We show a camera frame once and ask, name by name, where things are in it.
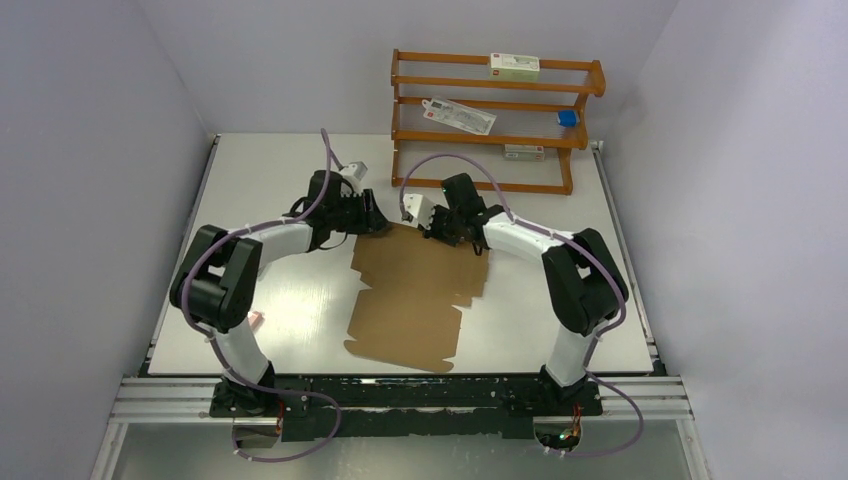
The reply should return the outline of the brown cardboard box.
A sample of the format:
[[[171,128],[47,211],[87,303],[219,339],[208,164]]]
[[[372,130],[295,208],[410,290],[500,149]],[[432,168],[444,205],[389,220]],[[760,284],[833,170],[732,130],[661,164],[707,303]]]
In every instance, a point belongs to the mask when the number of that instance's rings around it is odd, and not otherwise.
[[[482,296],[488,254],[468,243],[450,246],[393,223],[359,236],[351,268],[367,286],[356,298],[344,342],[352,355],[447,373],[457,353],[461,308]]]

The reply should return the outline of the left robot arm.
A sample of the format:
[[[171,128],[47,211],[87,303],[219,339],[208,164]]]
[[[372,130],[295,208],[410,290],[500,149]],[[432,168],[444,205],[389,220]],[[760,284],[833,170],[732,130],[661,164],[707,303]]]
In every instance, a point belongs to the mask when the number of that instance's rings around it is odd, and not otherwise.
[[[214,343],[228,365],[220,383],[231,408],[261,416],[277,400],[275,373],[248,322],[261,270],[290,255],[322,250],[334,233],[388,229],[362,162],[313,173],[306,196],[278,220],[229,232],[204,225],[195,233],[169,290],[170,304]]]

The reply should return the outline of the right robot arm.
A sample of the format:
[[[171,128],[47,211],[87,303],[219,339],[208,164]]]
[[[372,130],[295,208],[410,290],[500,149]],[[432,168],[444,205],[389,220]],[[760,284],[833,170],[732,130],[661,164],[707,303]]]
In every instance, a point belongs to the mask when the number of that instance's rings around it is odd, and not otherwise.
[[[546,380],[542,406],[562,414],[578,399],[577,387],[589,377],[588,364],[603,334],[622,323],[629,291],[602,235],[591,228],[577,233],[529,222],[504,205],[487,205],[469,175],[441,184],[445,202],[420,194],[400,199],[403,218],[426,238],[455,246],[469,243],[476,255],[503,251],[539,264],[559,323],[551,354],[541,368]]]

